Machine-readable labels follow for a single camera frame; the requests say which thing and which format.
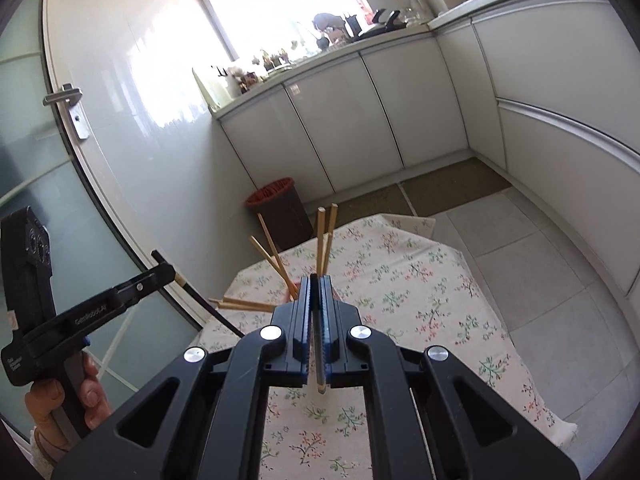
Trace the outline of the bamboo chopstick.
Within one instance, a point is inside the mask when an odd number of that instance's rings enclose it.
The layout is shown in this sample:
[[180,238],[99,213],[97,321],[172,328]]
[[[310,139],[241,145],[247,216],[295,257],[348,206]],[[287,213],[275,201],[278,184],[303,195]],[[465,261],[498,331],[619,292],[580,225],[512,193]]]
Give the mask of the bamboo chopstick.
[[258,302],[258,301],[250,301],[250,300],[244,300],[244,299],[236,299],[236,298],[229,298],[229,297],[224,297],[222,299],[216,299],[216,298],[208,298],[208,301],[213,302],[214,304],[224,304],[225,308],[228,308],[228,304],[235,304],[236,306],[242,306],[242,307],[246,307],[246,308],[251,308],[251,309],[273,309],[276,306],[274,304],[265,304],[264,302]]
[[331,247],[333,242],[333,234],[334,234],[334,229],[335,229],[336,220],[337,220],[337,214],[338,214],[338,205],[334,203],[331,205],[331,209],[330,209],[328,234],[326,234],[326,244],[324,244],[322,267],[320,271],[321,276],[326,275],[326,271],[328,270],[330,252],[331,252]]
[[271,234],[270,234],[270,232],[268,230],[268,226],[266,225],[266,222],[265,222],[264,218],[262,218],[262,214],[258,214],[258,220],[260,222],[260,225],[262,226],[262,230],[264,231],[265,237],[267,239],[267,243],[268,243],[269,248],[270,248],[270,252],[271,252],[270,259],[274,262],[279,274],[281,275],[281,278],[284,279],[286,286],[288,286],[288,292],[290,293],[290,296],[293,299],[297,299],[298,298],[298,288],[293,283],[291,278],[288,276],[288,271],[285,269],[285,265],[284,265],[280,255],[278,253],[276,244],[274,244],[272,236],[271,236]]
[[217,301],[216,306],[220,310],[254,311],[272,313],[276,306],[272,304],[256,304],[256,302]]
[[258,242],[258,239],[256,237],[251,236],[250,242],[252,243],[253,247],[260,253],[262,258],[265,259],[265,262],[268,263],[273,268],[273,270],[276,271],[276,273],[280,276],[280,278],[282,278],[282,280],[285,282],[286,288],[288,289],[288,296],[290,296],[293,299],[296,299],[298,297],[297,287],[293,284],[291,279],[288,277],[288,274],[286,273],[285,268],[280,265],[279,260],[275,256],[270,255],[270,253],[267,252],[265,248],[262,247],[262,244]]

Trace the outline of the black chopstick gold band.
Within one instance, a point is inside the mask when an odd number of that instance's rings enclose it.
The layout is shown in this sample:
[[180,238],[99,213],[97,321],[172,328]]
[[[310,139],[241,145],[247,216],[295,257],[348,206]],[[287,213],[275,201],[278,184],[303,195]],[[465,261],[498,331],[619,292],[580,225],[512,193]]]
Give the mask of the black chopstick gold band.
[[[198,312],[194,312],[191,307],[180,304],[179,297],[168,289],[169,285],[176,285],[180,288],[186,296],[200,307],[201,310],[208,314],[208,318],[199,318]],[[174,279],[161,287],[158,292],[167,300],[172,301],[175,304],[175,308],[180,312],[180,315],[188,320],[191,325],[197,327],[200,332],[204,330],[209,321],[214,321],[226,332],[237,336],[238,338],[245,336],[238,326],[235,326],[228,320],[228,318],[222,315],[210,301],[205,299],[200,292],[184,278],[179,271],[174,271]]]

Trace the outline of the floral tablecloth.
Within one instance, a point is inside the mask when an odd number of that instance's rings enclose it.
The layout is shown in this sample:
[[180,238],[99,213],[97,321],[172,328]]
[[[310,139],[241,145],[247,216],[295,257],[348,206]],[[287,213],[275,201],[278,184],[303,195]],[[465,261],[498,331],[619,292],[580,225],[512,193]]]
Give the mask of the floral tablecloth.
[[[553,413],[518,355],[465,256],[434,239],[429,218],[376,214],[338,228],[326,274],[337,299],[359,311],[365,326],[398,346],[449,349],[560,450],[577,428]],[[293,283],[316,268],[317,245],[306,242],[281,255]],[[219,296],[284,304],[285,282],[265,261],[236,274]],[[222,310],[243,333],[259,330],[271,313]],[[207,323],[196,342],[208,351],[232,347],[238,337]],[[367,479],[372,474],[363,393],[320,392],[314,382],[269,391],[259,459],[263,479]]]

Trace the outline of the dark bin red liner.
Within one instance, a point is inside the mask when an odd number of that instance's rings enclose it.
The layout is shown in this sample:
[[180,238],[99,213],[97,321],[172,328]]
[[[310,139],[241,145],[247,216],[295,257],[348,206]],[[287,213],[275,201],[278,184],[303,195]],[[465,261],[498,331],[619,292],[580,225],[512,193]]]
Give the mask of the dark bin red liner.
[[248,196],[245,207],[260,214],[281,252],[314,237],[312,226],[293,178],[275,180]]

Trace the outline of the glass sliding door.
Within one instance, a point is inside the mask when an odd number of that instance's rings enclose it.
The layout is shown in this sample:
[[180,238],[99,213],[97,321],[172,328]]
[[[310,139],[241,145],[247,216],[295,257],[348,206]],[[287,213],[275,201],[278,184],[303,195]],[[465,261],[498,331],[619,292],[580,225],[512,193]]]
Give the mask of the glass sliding door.
[[[1,213],[30,207],[52,249],[51,288],[63,312],[139,273],[107,225],[42,99],[42,0],[22,0],[1,35]],[[154,292],[90,335],[88,352],[106,368],[100,382],[119,408],[186,348],[195,326],[164,292]]]

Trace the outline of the dark floor mat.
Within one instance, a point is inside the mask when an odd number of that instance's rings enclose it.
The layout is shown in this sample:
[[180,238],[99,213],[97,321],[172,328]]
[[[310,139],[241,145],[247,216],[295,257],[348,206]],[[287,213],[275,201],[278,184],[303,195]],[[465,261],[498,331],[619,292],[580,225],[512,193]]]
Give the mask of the dark floor mat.
[[304,208],[313,217],[318,207],[336,203],[341,226],[372,214],[429,217],[510,186],[497,170],[461,151],[314,200]]

